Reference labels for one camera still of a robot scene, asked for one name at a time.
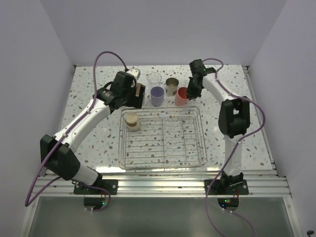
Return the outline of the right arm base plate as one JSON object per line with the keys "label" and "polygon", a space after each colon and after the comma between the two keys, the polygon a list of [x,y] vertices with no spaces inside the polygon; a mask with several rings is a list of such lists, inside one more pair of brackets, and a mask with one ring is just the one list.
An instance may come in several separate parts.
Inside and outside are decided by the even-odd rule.
{"label": "right arm base plate", "polygon": [[248,195],[249,189],[246,180],[243,180],[239,184],[224,186],[221,184],[219,180],[216,180],[214,184],[211,186],[209,195],[225,195],[225,196],[233,196],[233,195]]}

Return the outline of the coral red plastic cup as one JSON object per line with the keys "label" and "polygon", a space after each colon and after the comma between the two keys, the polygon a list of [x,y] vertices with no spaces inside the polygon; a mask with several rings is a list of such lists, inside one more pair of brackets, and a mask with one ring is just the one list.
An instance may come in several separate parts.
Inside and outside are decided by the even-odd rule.
{"label": "coral red plastic cup", "polygon": [[176,106],[184,106],[188,102],[188,97],[186,95],[187,88],[186,87],[180,87],[177,90],[177,93],[175,95],[175,105]]}

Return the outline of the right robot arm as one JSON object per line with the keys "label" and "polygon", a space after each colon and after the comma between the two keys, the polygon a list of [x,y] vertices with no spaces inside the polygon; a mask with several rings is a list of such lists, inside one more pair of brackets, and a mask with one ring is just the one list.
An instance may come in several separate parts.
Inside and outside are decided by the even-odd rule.
{"label": "right robot arm", "polygon": [[201,97],[203,89],[220,104],[218,127],[224,135],[225,163],[213,180],[205,180],[206,195],[249,194],[241,165],[242,136],[250,127],[250,106],[247,97],[235,95],[218,79],[218,70],[207,68],[201,59],[189,63],[192,76],[186,96]]}

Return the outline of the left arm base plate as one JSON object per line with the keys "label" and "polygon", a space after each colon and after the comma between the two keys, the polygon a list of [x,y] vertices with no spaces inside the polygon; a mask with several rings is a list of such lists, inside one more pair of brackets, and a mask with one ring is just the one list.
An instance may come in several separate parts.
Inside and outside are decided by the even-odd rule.
{"label": "left arm base plate", "polygon": [[86,185],[82,182],[72,181],[74,184],[75,195],[116,195],[118,191],[119,182],[116,179],[101,179],[97,180],[94,186]]}

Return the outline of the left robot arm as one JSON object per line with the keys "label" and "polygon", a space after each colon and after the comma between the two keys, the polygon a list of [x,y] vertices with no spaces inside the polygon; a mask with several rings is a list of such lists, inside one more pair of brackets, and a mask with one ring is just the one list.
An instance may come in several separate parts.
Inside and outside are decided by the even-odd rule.
{"label": "left robot arm", "polygon": [[40,140],[41,162],[44,167],[64,180],[85,183],[92,194],[102,190],[103,182],[96,170],[84,165],[75,153],[86,136],[105,118],[122,106],[140,109],[144,85],[137,84],[139,69],[118,72],[113,81],[98,89],[86,108],[64,129]]}

